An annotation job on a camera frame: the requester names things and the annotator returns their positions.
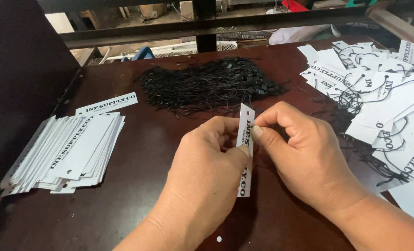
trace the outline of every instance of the hand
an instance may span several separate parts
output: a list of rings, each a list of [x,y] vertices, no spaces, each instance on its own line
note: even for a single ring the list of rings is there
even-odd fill
[[[221,146],[238,130],[239,119],[214,117],[187,133],[176,151],[167,182],[148,220],[166,224],[174,219],[184,247],[197,248],[231,212],[238,195],[241,173],[247,165],[247,146],[226,153]]]
[[[278,124],[286,142],[271,128]],[[358,203],[366,189],[352,174],[331,126],[279,102],[255,119],[252,137],[267,151],[288,189],[322,214]]]

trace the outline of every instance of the pile of black strings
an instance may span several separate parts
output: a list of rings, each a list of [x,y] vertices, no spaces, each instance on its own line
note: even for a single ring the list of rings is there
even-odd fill
[[[157,109],[183,109],[182,115],[212,111],[225,115],[240,103],[250,104],[285,92],[249,59],[241,57],[193,64],[182,70],[155,66],[135,81],[142,82],[148,103]]]

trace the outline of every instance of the red object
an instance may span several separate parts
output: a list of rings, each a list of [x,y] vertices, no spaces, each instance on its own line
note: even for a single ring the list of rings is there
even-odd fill
[[[282,2],[282,4],[286,7],[288,7],[288,9],[291,12],[301,12],[301,11],[309,11],[309,9],[306,9],[303,5],[297,3],[294,0],[284,0]]]

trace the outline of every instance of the fingernail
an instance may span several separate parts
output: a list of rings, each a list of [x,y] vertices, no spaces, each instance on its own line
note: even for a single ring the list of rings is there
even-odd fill
[[[250,134],[252,135],[253,139],[259,139],[261,135],[263,135],[264,129],[262,129],[260,126],[254,126],[250,130]]]
[[[240,145],[238,146],[238,149],[243,151],[247,155],[247,157],[250,156],[250,149],[247,145]]]

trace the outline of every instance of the right hand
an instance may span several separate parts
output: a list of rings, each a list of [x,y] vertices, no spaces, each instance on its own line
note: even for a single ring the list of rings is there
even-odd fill
[[[288,142],[268,128],[276,124],[286,129]],[[279,102],[255,119],[252,137],[269,154],[288,189],[320,213],[345,210],[367,196],[329,123]]]

